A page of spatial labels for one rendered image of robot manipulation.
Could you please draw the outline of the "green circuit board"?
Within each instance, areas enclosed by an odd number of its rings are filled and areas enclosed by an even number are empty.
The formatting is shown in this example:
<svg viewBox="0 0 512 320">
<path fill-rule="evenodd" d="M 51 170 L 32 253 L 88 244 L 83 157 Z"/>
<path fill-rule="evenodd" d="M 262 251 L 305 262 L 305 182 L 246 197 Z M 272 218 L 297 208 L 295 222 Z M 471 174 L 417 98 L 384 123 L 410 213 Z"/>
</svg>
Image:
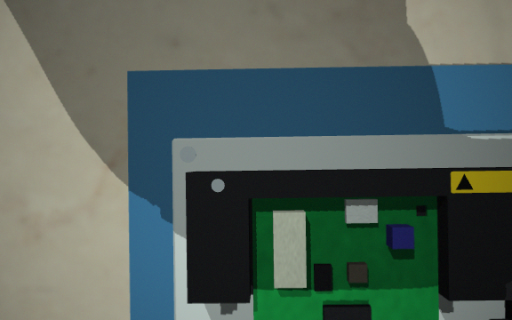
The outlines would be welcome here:
<svg viewBox="0 0 512 320">
<path fill-rule="evenodd" d="M 253 198 L 252 260 L 253 320 L 439 320 L 437 196 Z"/>
</svg>

